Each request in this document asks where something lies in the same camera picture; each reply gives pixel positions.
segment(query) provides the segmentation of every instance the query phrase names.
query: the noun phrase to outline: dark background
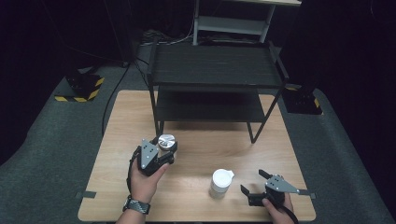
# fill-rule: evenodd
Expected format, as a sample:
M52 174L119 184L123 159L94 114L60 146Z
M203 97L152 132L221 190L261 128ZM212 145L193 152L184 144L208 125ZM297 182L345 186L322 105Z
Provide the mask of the dark background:
M265 18L266 6L219 4L202 1L202 13ZM193 5L189 1L131 1L131 5L134 25L142 30L160 30L172 37L190 30ZM396 1L304 0L300 8L278 7L267 37L283 47L281 57L292 83L318 80L318 88L331 102L394 217L395 9ZM1 1L0 29L3 163L23 143L65 76L70 58L66 60L68 49L41 1ZM98 63L86 55L69 53L81 63L77 67Z

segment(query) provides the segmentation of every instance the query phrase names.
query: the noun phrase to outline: gray carpet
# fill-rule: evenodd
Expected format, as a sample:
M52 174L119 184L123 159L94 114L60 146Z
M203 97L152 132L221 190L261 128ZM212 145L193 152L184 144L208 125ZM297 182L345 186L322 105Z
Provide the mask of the gray carpet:
M148 61L149 49L142 47L139 58ZM105 82L92 102L61 103L49 96L22 147L0 167L0 223L83 223L76 195L87 186L106 103L124 71L116 64L101 67L96 74ZM131 64L116 93L146 89ZM326 97L315 95L324 115L288 114L279 102L306 185L317 194L311 223L395 223Z

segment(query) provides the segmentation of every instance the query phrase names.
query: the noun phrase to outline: shelf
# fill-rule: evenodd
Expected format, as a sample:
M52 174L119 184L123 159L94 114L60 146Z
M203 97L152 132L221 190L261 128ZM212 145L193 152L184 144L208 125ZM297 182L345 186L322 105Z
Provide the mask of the shelf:
M265 21L248 21L206 16L200 16L198 18L198 30L206 31L261 35L264 26L268 26Z
M160 45L152 54L154 86L279 89L283 84L268 48Z
M162 121L265 120L256 90L160 87L156 109Z

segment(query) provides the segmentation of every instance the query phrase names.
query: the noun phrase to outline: black strap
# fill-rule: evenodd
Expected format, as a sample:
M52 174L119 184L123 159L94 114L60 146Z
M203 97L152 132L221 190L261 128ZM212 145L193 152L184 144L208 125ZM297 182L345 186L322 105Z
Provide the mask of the black strap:
M136 159L137 155L141 152L142 147L139 146L134 151L132 158L129 160L129 168L128 168L128 177L126 178L126 185L128 186L129 193L131 193L131 172L132 172L132 164L134 163L134 159Z
M288 216L291 218L291 220L293 220L294 224L298 224L297 216L294 215L294 213L291 212L289 210L289 208L285 207L285 205L280 205L279 208L282 209L283 211L285 211L286 214L288 214Z

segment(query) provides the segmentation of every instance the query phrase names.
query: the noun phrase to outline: black metal shelf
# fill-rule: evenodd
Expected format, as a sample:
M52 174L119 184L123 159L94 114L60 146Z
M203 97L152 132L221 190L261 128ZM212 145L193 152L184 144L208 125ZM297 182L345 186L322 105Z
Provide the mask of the black metal shelf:
M245 122L255 143L289 79L270 48L152 45L148 89L156 134L166 121ZM155 97L154 86L158 86ZM277 89L264 113L258 89ZM253 136L250 122L261 124Z
M163 121L265 120L257 90L160 87L156 109Z

